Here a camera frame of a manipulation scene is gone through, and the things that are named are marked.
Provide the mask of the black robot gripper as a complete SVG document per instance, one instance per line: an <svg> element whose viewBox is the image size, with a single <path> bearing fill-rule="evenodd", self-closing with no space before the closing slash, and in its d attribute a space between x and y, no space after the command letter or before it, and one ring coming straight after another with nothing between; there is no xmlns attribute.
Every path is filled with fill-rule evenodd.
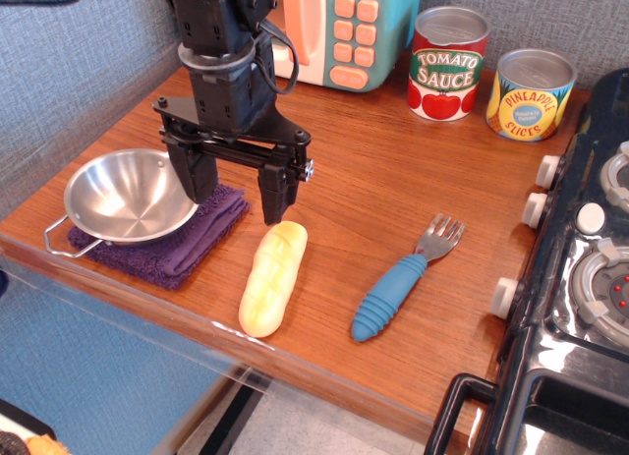
<svg viewBox="0 0 629 455"><path fill-rule="evenodd" d="M296 200L298 181L314 173L310 134L278 112L276 93L251 66L235 76L191 71L190 78L191 97L161 96L153 103L187 197L201 204L213 194L216 159L260 168L264 223L279 223Z"/></svg>

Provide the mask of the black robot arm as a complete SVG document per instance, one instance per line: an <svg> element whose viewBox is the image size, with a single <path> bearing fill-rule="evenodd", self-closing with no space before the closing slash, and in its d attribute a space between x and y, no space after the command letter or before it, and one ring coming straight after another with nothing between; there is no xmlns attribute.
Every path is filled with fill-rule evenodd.
<svg viewBox="0 0 629 455"><path fill-rule="evenodd" d="M190 97L160 97L153 108L189 199L205 202L218 185L219 159L255 168L264 221L281 221L309 180L311 135L285 118L276 99L272 40L287 38L268 19L275 0L171 0L188 70Z"/></svg>

